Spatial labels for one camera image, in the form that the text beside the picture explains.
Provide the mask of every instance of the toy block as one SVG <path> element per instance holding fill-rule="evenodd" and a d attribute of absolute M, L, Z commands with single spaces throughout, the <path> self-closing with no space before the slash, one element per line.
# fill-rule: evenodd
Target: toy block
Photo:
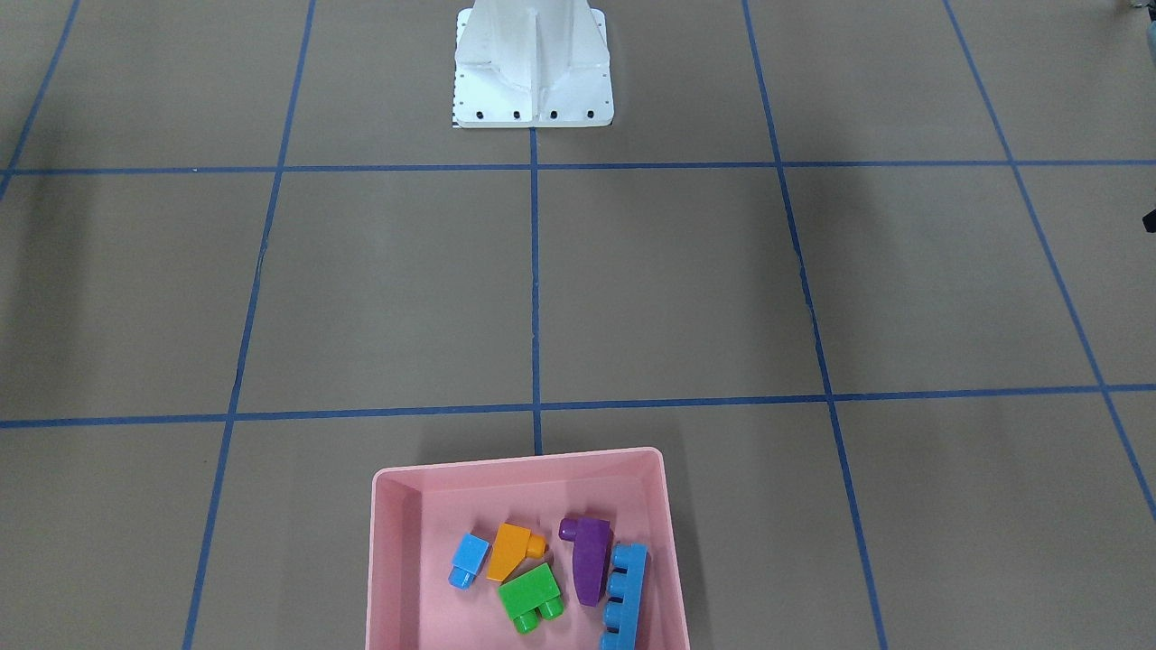
<path fill-rule="evenodd" d="M 549 564 L 541 564 L 498 588 L 498 598 L 518 634 L 538 627 L 538 616 L 551 621 L 562 615 L 562 591 Z"/>
<path fill-rule="evenodd" d="M 490 549 L 490 542 L 480 537 L 466 533 L 453 554 L 453 569 L 450 571 L 450 584 L 458 589 L 469 589 L 474 578 L 482 570 L 482 560 Z"/>
<path fill-rule="evenodd" d="M 606 583 L 610 599 L 602 612 L 607 631 L 599 650 L 635 650 L 638 614 L 643 603 L 643 577 L 646 575 L 646 545 L 618 544 L 610 556 L 614 570 Z"/>
<path fill-rule="evenodd" d="M 486 577 L 496 582 L 505 582 L 523 560 L 526 557 L 538 559 L 544 554 L 544 537 L 531 533 L 529 529 L 502 524 L 498 526 L 497 537 L 494 538 L 490 568 L 486 571 Z"/>
<path fill-rule="evenodd" d="M 596 606 L 602 599 L 613 534 L 610 522 L 606 519 L 568 517 L 558 524 L 558 537 L 575 542 L 575 593 L 578 594 L 578 601 L 587 607 Z"/>

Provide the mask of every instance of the pink plastic tray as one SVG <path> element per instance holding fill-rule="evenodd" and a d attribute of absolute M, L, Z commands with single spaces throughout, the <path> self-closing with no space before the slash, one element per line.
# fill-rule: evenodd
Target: pink plastic tray
<path fill-rule="evenodd" d="M 608 519 L 615 541 L 650 547 L 637 650 L 690 648 L 657 449 L 381 470 L 371 511 L 366 650 L 596 650 L 606 597 L 598 607 L 578 603 L 572 545 L 557 534 L 563 517 L 581 515 Z M 544 560 L 566 606 L 525 636 L 506 618 L 486 566 L 468 591 L 446 582 L 462 533 L 492 540 L 503 522 L 546 537 Z M 518 573 L 539 562 L 527 560 Z"/>

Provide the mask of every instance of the floor tile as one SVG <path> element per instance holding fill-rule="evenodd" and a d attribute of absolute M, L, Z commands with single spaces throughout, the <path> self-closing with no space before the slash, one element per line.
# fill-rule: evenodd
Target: floor tile
<path fill-rule="evenodd" d="M 751 16 L 784 160 L 1005 157 L 939 2 L 757 1 Z"/>
<path fill-rule="evenodd" d="M 1151 647 L 1156 534 L 1101 396 L 839 412 L 891 648 Z"/>
<path fill-rule="evenodd" d="M 221 413 L 269 175 L 16 177 L 0 416 Z"/>
<path fill-rule="evenodd" d="M 771 160 L 739 2 L 592 6 L 606 13 L 614 124 L 541 130 L 542 162 Z"/>
<path fill-rule="evenodd" d="M 546 400 L 822 392 L 775 172 L 541 175 Z"/>
<path fill-rule="evenodd" d="M 221 424 L 0 436 L 0 647 L 176 648 Z"/>
<path fill-rule="evenodd" d="M 837 392 L 1095 382 L 1009 170 L 787 178 Z"/>
<path fill-rule="evenodd" d="M 277 161 L 305 2 L 86 0 L 21 168 Z"/>
<path fill-rule="evenodd" d="M 1156 488 L 1156 391 L 1113 393 L 1112 401 L 1124 430 L 1128 434 L 1148 488 Z"/>
<path fill-rule="evenodd" d="M 528 175 L 290 173 L 250 411 L 531 400 Z"/>
<path fill-rule="evenodd" d="M 543 414 L 548 453 L 662 451 L 690 644 L 877 648 L 825 405 Z"/>
<path fill-rule="evenodd" d="M 0 5 L 0 165 L 7 167 L 16 149 L 71 5 L 65 0 Z"/>
<path fill-rule="evenodd" d="M 953 0 L 1017 158 L 1156 158 L 1151 22 L 1128 5 Z"/>
<path fill-rule="evenodd" d="M 193 648 L 363 647 L 373 474 L 532 452 L 528 414 L 237 424 Z"/>
<path fill-rule="evenodd" d="M 472 5 L 319 2 L 289 162 L 528 162 L 526 130 L 452 127 L 457 17 Z"/>
<path fill-rule="evenodd" d="M 1025 168 L 1039 222 L 1104 379 L 1156 382 L 1151 168 Z"/>

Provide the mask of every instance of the grid line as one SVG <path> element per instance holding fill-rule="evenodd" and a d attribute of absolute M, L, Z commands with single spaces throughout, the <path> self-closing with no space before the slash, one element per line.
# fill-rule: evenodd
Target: grid line
<path fill-rule="evenodd" d="M 224 431 L 221 434 L 221 451 L 217 456 L 216 472 L 213 478 L 213 492 L 209 496 L 208 514 L 205 518 L 205 534 L 201 539 L 200 556 L 197 561 L 197 576 L 193 581 L 193 593 L 188 601 L 188 618 L 185 621 L 185 636 L 181 650 L 191 650 L 193 635 L 197 633 L 197 618 L 200 613 L 201 594 L 205 590 L 205 576 L 208 571 L 209 552 L 213 547 L 213 533 L 216 529 L 216 516 L 221 505 L 221 490 L 224 486 L 225 468 L 229 463 L 229 448 L 232 443 L 232 429 L 236 422 L 237 406 L 240 401 L 242 382 L 245 378 L 245 362 L 249 356 L 249 344 L 253 333 L 253 320 L 257 317 L 257 302 L 261 291 L 261 271 L 265 266 L 265 253 L 269 248 L 269 232 L 273 230 L 273 219 L 277 210 L 277 197 L 281 192 L 286 155 L 289 150 L 289 138 L 292 133 L 292 119 L 297 108 L 297 96 L 301 93 L 301 80 L 305 73 L 305 56 L 309 52 L 309 37 L 313 27 L 313 12 L 317 0 L 309 0 L 305 12 L 305 25 L 302 30 L 301 49 L 297 53 L 297 67 L 294 73 L 292 89 L 289 91 L 289 108 L 286 110 L 284 126 L 281 132 L 281 149 L 277 154 L 277 171 L 273 176 L 273 187 L 269 190 L 269 205 L 265 213 L 265 228 L 261 231 L 261 245 L 257 253 L 257 268 L 253 271 L 253 285 L 249 296 L 249 308 L 245 315 L 245 327 L 240 337 L 240 349 L 237 353 L 237 376 L 234 379 L 229 397 L 229 411 L 225 414 Z"/>
<path fill-rule="evenodd" d="M 76 22 L 76 13 L 79 10 L 80 0 L 73 0 L 72 7 L 68 8 L 68 17 L 65 19 L 65 27 L 60 30 L 60 39 L 57 42 L 57 49 L 52 51 L 49 69 L 44 71 L 44 79 L 40 80 L 40 87 L 36 90 L 36 98 L 32 99 L 32 106 L 28 111 L 28 117 L 24 118 L 24 126 L 20 130 L 20 138 L 16 140 L 16 147 L 12 150 L 12 157 L 8 160 L 3 178 L 0 178 L 0 201 L 8 193 L 8 185 L 12 183 L 14 173 L 13 170 L 20 164 L 20 157 L 24 154 L 28 136 L 32 133 L 32 124 L 36 121 L 36 116 L 40 112 L 40 104 L 44 103 L 44 96 L 49 91 L 49 83 L 52 81 L 52 75 L 57 72 L 57 65 L 60 64 L 60 57 L 64 54 L 65 44 L 68 43 L 68 35 L 72 34 L 72 27 Z"/>
<path fill-rule="evenodd" d="M 786 169 L 814 168 L 944 168 L 944 167 L 1156 167 L 1156 158 L 1089 158 L 1089 160 L 862 160 L 862 161 L 680 161 L 680 162 L 603 162 L 603 163 L 538 163 L 539 170 L 628 170 L 628 169 Z M 5 178 L 22 176 L 142 176 L 142 175 L 213 175 L 213 173 L 350 173 L 350 172 L 407 172 L 407 171 L 529 171 L 529 163 L 475 164 L 286 164 L 286 165 L 202 165 L 202 167 L 109 167 L 109 168 L 51 168 L 2 170 Z"/>
<path fill-rule="evenodd" d="M 807 263 L 802 252 L 802 244 L 799 239 L 799 230 L 795 226 L 794 208 L 791 205 L 791 191 L 787 187 L 786 170 L 783 165 L 783 155 L 779 150 L 778 132 L 775 128 L 775 112 L 771 110 L 770 95 L 766 90 L 766 77 L 763 74 L 763 62 L 758 54 L 758 39 L 755 36 L 755 24 L 750 17 L 750 3 L 741 0 L 743 20 L 747 23 L 747 38 L 750 42 L 750 56 L 755 64 L 755 76 L 758 80 L 758 91 L 763 101 L 763 113 L 766 117 L 766 132 L 771 140 L 771 152 L 775 155 L 775 171 L 778 173 L 779 190 L 783 193 L 783 208 L 786 212 L 787 228 L 791 231 L 791 245 L 794 248 L 795 257 L 799 258 L 799 281 L 802 286 L 803 301 L 810 315 L 812 332 L 815 337 L 815 356 L 818 362 L 818 371 L 823 378 L 823 396 L 827 401 L 827 412 L 831 420 L 831 431 L 835 436 L 835 448 L 839 457 L 839 470 L 843 473 L 843 488 L 847 495 L 847 509 L 851 514 L 851 524 L 855 534 L 855 544 L 859 548 L 859 561 L 862 567 L 864 583 L 867 588 L 867 599 L 870 604 L 872 619 L 875 623 L 875 636 L 880 650 L 888 650 L 887 629 L 883 625 L 883 613 L 879 604 L 879 593 L 875 590 L 875 575 L 872 569 L 870 553 L 867 549 L 867 538 L 864 534 L 862 518 L 859 512 L 859 497 L 855 495 L 854 479 L 851 475 L 851 463 L 847 459 L 847 449 L 843 441 L 843 428 L 839 424 L 838 407 L 831 390 L 831 375 L 827 368 L 827 354 L 823 352 L 823 337 L 820 333 L 818 316 L 815 313 L 815 302 L 810 293 L 810 282 L 807 279 Z"/>
<path fill-rule="evenodd" d="M 976 87 L 979 89 L 979 94 L 984 99 L 984 105 L 987 108 L 987 115 L 992 120 L 992 126 L 995 128 L 995 134 L 999 136 L 1000 145 L 1003 147 L 1003 154 L 1007 156 L 1011 173 L 1015 176 L 1016 185 L 1020 187 L 1020 195 L 1023 198 L 1024 206 L 1028 208 L 1028 216 L 1031 219 L 1031 224 L 1036 229 L 1036 237 L 1039 239 L 1039 246 L 1044 252 L 1044 257 L 1047 258 L 1047 265 L 1052 271 L 1052 276 L 1055 279 L 1057 287 L 1060 289 L 1060 295 L 1064 297 L 1064 304 L 1067 306 L 1068 316 L 1072 318 L 1072 325 L 1075 327 L 1076 334 L 1080 337 L 1080 345 L 1083 346 L 1084 355 L 1088 357 L 1088 364 L 1091 367 L 1092 375 L 1096 378 L 1096 385 L 1104 398 L 1104 405 L 1107 407 L 1109 415 L 1112 418 L 1112 424 L 1116 427 L 1117 436 L 1119 436 L 1120 444 L 1124 446 L 1124 452 L 1128 458 L 1128 464 L 1132 466 L 1132 473 L 1135 474 L 1140 493 L 1148 504 L 1148 512 L 1151 515 L 1153 520 L 1156 522 L 1156 498 L 1153 497 L 1151 488 L 1148 486 L 1144 472 L 1140 467 L 1140 460 L 1136 458 L 1135 449 L 1133 449 L 1132 441 L 1128 438 L 1128 434 L 1124 429 L 1124 422 L 1120 421 L 1120 415 L 1116 411 L 1116 402 L 1112 401 L 1111 391 L 1107 390 L 1107 383 L 1104 381 L 1104 375 L 1101 371 L 1099 363 L 1096 361 L 1096 355 L 1092 353 L 1091 342 L 1089 342 L 1088 335 L 1080 322 L 1080 315 L 1076 311 L 1072 295 L 1068 293 L 1067 283 L 1065 283 L 1064 275 L 1060 273 L 1060 266 L 1055 261 L 1055 256 L 1052 253 L 1052 246 L 1047 243 L 1047 236 L 1044 234 L 1044 227 L 1039 221 L 1039 215 L 1036 213 L 1036 206 L 1031 200 L 1031 194 L 1028 192 L 1028 185 L 1024 183 L 1023 175 L 1020 172 L 1020 164 L 1011 154 L 1011 147 L 1008 145 L 1007 135 L 1003 133 L 1003 126 L 1000 124 L 1000 119 L 995 115 L 995 105 L 992 103 L 992 98 L 987 94 L 987 88 L 984 86 L 984 80 L 979 74 L 979 67 L 976 65 L 976 59 L 971 56 L 971 47 L 968 46 L 968 39 L 963 35 L 963 28 L 959 25 L 959 20 L 955 15 L 955 9 L 951 8 L 951 1 L 942 0 L 942 2 L 944 10 L 947 10 L 948 19 L 951 22 L 951 28 L 955 30 L 956 38 L 959 40 L 959 47 L 963 49 L 963 56 L 968 61 L 968 67 L 971 68 L 971 75 L 975 77 Z"/>
<path fill-rule="evenodd" d="M 541 334 L 541 319 L 540 319 L 540 293 L 539 293 L 539 280 L 540 280 L 540 265 L 539 265 L 539 246 L 538 246 L 538 224 L 539 224 L 539 207 L 538 207 L 538 130 L 531 127 L 529 130 L 529 268 L 531 268 L 531 309 L 529 309 L 529 322 L 531 322 L 531 353 L 529 353 L 529 374 L 531 374 L 531 393 L 533 404 L 533 418 L 534 418 L 534 455 L 541 456 L 544 453 L 542 446 L 542 349 L 541 340 L 539 334 Z"/>
<path fill-rule="evenodd" d="M 1156 392 L 1156 384 L 1117 384 L 1109 385 L 1113 393 L 1148 393 Z M 1073 386 L 1025 386 L 1009 389 L 958 389 L 939 391 L 894 391 L 877 393 L 833 393 L 835 401 L 914 401 L 934 399 L 980 399 L 1000 397 L 1038 397 L 1038 396 L 1073 396 L 1099 394 L 1098 385 Z M 697 398 L 654 398 L 654 399 L 610 399 L 578 401 L 542 401 L 541 411 L 601 411 L 617 408 L 680 408 L 712 406 L 751 406 L 773 404 L 815 404 L 825 402 L 825 394 L 783 394 L 783 396 L 732 396 L 732 397 L 697 397 Z M 450 406 L 394 406 L 379 408 L 336 408 L 313 411 L 249 411 L 228 413 L 180 413 L 166 415 L 109 415 L 91 418 L 51 418 L 0 420 L 3 429 L 47 429 L 61 427 L 114 427 L 139 424 L 186 424 L 186 423 L 223 423 L 254 421 L 292 421 L 326 420 L 336 418 L 405 418 L 421 415 L 458 415 L 469 413 L 531 413 L 533 402 L 507 404 L 466 404 Z"/>

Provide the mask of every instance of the light blue block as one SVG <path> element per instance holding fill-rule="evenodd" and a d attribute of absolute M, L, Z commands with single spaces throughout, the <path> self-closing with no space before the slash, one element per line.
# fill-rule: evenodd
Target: light blue block
<path fill-rule="evenodd" d="M 600 650 L 635 650 L 638 615 L 643 604 L 643 578 L 646 576 L 646 545 L 617 544 L 610 556 L 614 570 L 606 582 L 610 599 L 602 612 L 607 631 Z"/>
<path fill-rule="evenodd" d="M 458 589 L 469 589 L 474 578 L 482 570 L 482 561 L 490 549 L 490 542 L 480 537 L 466 533 L 453 554 L 453 570 L 450 571 L 450 584 Z"/>

